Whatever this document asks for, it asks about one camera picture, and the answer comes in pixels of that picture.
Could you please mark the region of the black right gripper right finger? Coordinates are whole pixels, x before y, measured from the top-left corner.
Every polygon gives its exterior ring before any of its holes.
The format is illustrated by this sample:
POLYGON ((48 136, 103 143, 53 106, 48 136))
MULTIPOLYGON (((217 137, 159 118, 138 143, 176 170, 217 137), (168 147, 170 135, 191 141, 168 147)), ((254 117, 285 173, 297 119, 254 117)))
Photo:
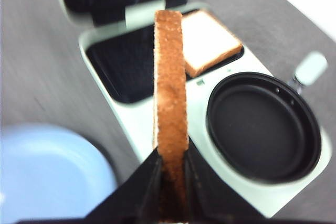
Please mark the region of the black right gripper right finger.
POLYGON ((184 161, 190 223, 262 223, 262 214, 216 174, 194 144, 184 161))

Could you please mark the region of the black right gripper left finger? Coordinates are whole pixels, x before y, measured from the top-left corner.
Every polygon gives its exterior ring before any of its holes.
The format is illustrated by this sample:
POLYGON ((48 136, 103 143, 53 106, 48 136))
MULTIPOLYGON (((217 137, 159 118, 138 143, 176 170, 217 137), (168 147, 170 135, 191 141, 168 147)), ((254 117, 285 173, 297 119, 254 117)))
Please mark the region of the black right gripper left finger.
POLYGON ((126 182, 85 217, 19 223, 159 223, 161 164, 157 150, 153 150, 126 182))

